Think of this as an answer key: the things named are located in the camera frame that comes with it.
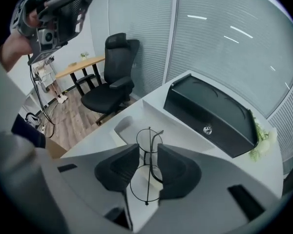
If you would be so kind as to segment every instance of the glass wall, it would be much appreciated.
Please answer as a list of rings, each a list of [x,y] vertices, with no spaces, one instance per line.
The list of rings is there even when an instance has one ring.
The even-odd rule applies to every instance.
[[[269,0],[179,0],[167,80],[186,70],[268,117],[293,84],[293,23]]]
[[[90,27],[93,48],[96,56],[104,55],[105,40],[109,36],[108,31],[108,0],[93,0],[89,7]],[[104,70],[104,63],[99,62],[100,72]]]
[[[163,81],[172,0],[109,0],[110,34],[125,32],[138,39],[140,49],[131,77],[140,97],[160,87]]]

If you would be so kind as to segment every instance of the wooden floor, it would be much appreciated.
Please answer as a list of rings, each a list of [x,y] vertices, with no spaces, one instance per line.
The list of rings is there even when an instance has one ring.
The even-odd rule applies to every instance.
[[[92,82],[97,86],[95,79],[93,79]],[[87,83],[83,83],[81,87],[85,93],[89,91]],[[68,99],[63,104],[58,104],[58,102],[55,101],[46,111],[53,123],[56,124],[54,135],[51,139],[66,150],[69,150],[88,134],[99,128],[95,121],[102,114],[93,112],[84,107],[81,103],[81,95],[76,88],[70,90],[65,95]],[[131,99],[129,104],[133,104],[134,102],[135,100]],[[40,114],[39,117],[42,119],[39,130],[45,124],[45,135],[47,137],[50,136],[52,133],[52,124],[47,121],[42,114]],[[104,124],[104,122],[107,122],[111,118],[112,116],[105,118],[102,123]]]

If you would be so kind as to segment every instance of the hand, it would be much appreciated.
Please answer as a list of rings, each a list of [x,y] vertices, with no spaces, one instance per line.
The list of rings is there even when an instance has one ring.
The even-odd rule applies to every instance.
[[[28,14],[26,22],[31,27],[38,27],[40,22],[38,20],[37,11],[34,10]],[[33,50],[30,46],[29,40],[21,35],[17,29],[11,32],[4,44],[0,47],[0,61],[7,72],[9,72],[21,56],[32,54]]]

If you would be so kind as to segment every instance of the potted plant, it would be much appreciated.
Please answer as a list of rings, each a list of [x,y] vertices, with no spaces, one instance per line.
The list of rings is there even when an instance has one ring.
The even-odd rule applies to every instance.
[[[249,152],[249,154],[251,159],[256,162],[262,156],[265,156],[271,147],[277,142],[278,132],[275,127],[267,132],[256,117],[254,117],[254,121],[258,136],[258,144]]]
[[[88,52],[83,52],[80,54],[82,60],[86,60],[87,59],[87,56],[89,56],[89,53]]]

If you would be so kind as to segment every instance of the chair base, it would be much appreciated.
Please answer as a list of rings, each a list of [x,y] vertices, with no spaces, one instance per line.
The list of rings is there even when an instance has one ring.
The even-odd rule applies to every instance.
[[[115,111],[115,112],[112,112],[112,113],[115,113],[115,115],[116,114],[118,114],[119,112],[121,112],[122,110],[124,110],[124,109],[126,109],[127,108],[127,106],[119,106],[118,108],[117,108],[117,110]],[[110,114],[103,114],[100,118],[98,118],[97,120],[96,120],[96,124],[98,125],[98,126],[101,126],[102,125],[102,120],[103,119],[105,119],[106,117],[108,117],[109,115],[111,115],[112,113],[110,113]]]

